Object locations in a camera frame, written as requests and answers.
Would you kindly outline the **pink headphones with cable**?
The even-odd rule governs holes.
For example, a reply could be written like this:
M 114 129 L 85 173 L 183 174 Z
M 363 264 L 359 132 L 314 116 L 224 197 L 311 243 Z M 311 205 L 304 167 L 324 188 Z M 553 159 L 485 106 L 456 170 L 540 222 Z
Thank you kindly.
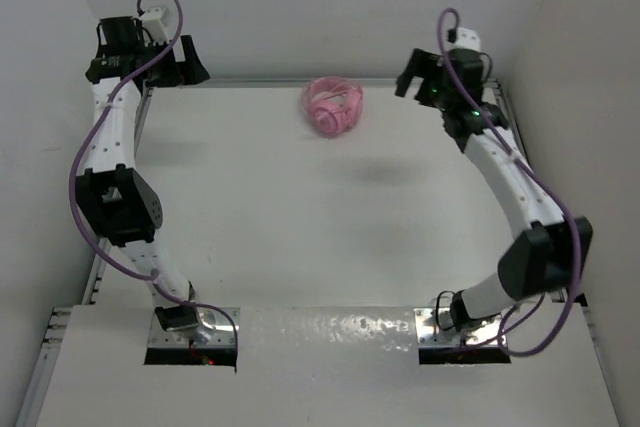
M 362 86 L 341 77 L 321 77 L 309 82 L 301 94 L 301 106 L 311 125 L 325 138 L 354 129 L 362 115 Z

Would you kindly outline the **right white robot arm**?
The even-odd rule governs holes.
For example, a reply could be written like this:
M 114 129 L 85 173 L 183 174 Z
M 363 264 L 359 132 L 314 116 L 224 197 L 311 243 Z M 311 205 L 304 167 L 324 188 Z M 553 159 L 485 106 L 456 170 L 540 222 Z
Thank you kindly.
M 454 48 L 448 57 L 413 50 L 395 94 L 422 83 L 416 101 L 440 111 L 445 132 L 484 177 L 501 206 L 513 242 L 494 274 L 453 294 L 448 328 L 469 330 L 532 296 L 570 290 L 579 282 L 593 236 L 584 217 L 570 218 L 532 177 L 509 122 L 484 98 L 479 52 Z

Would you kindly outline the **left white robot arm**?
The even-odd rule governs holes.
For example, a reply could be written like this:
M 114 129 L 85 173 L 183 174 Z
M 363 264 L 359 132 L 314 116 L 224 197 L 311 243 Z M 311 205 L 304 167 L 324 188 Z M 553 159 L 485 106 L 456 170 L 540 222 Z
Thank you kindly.
M 203 326 L 192 304 L 195 292 L 162 250 L 163 208 L 138 173 L 135 152 L 151 90 L 197 85 L 209 74 L 188 35 L 181 38 L 185 57 L 176 60 L 160 8 L 104 18 L 97 35 L 96 56 L 86 72 L 97 131 L 74 171 L 75 204 L 96 236 L 132 263 L 130 273 L 144 279 L 162 329 L 191 335 Z

